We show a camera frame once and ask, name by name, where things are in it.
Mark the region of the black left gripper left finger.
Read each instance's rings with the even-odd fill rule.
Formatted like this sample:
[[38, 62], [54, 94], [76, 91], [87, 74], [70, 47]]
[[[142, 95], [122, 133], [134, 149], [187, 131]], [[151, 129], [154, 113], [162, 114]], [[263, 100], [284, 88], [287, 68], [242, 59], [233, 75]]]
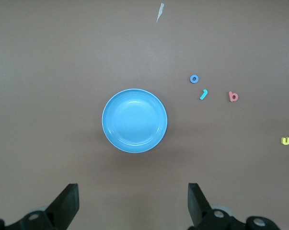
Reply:
[[0, 230], [66, 230], [79, 211], [78, 184], [69, 184], [45, 209], [30, 212], [6, 226], [0, 219]]

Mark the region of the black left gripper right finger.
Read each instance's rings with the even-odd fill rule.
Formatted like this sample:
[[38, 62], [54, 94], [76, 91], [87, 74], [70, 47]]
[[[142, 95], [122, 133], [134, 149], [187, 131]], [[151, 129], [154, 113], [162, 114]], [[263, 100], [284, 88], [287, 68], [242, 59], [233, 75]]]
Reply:
[[188, 211], [193, 222], [191, 230], [278, 230], [275, 222], [250, 216], [240, 222], [220, 208], [212, 208], [197, 183], [188, 184]]

